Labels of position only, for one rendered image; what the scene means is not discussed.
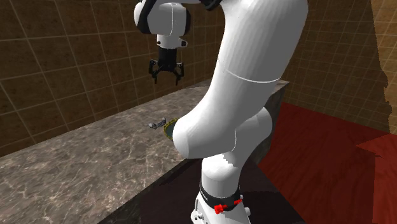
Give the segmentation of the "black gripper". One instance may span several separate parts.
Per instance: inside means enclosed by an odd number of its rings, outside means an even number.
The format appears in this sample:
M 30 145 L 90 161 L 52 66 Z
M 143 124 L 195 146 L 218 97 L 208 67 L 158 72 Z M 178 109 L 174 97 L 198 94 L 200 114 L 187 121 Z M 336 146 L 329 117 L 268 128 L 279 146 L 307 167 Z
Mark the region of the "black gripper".
M 176 85 L 185 76 L 185 69 L 183 62 L 176 62 L 177 50 L 158 47 L 158 61 L 150 60 L 148 73 L 157 84 L 157 76 L 161 71 L 172 72 L 176 77 Z

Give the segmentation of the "grey metal kitchen tool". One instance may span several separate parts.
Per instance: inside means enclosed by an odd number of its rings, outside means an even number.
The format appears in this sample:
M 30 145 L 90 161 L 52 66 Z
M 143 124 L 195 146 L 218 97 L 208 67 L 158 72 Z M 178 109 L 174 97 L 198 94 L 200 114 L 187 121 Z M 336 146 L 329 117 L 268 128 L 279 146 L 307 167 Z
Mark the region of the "grey metal kitchen tool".
M 162 118 L 162 120 L 160 122 L 157 123 L 149 123 L 148 127 L 151 129 L 157 129 L 159 127 L 164 126 L 167 123 L 167 119 L 166 118 Z

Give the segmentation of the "dark bowl with yellow rim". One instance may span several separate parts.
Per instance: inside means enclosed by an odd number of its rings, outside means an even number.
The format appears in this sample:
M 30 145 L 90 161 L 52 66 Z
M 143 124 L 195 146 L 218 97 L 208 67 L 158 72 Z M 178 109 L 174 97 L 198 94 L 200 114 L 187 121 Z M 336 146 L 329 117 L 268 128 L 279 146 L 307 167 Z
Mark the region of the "dark bowl with yellow rim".
M 173 136 L 173 130 L 174 130 L 174 127 L 175 127 L 175 124 L 176 124 L 177 121 L 178 121 L 178 118 L 173 118 L 170 121 L 168 121 L 163 127 L 165 136 L 168 139 L 170 139 L 171 141 L 173 141 L 173 137 L 172 137 Z

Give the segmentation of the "dark robot stand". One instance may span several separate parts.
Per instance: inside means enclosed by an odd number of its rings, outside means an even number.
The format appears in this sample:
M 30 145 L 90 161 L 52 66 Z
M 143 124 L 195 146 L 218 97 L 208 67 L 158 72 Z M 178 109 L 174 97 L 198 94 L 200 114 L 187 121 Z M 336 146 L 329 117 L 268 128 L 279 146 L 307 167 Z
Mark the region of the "dark robot stand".
M 98 224 L 193 224 L 201 163 L 182 161 Z M 240 192 L 252 224 L 306 224 L 251 159 L 242 168 Z

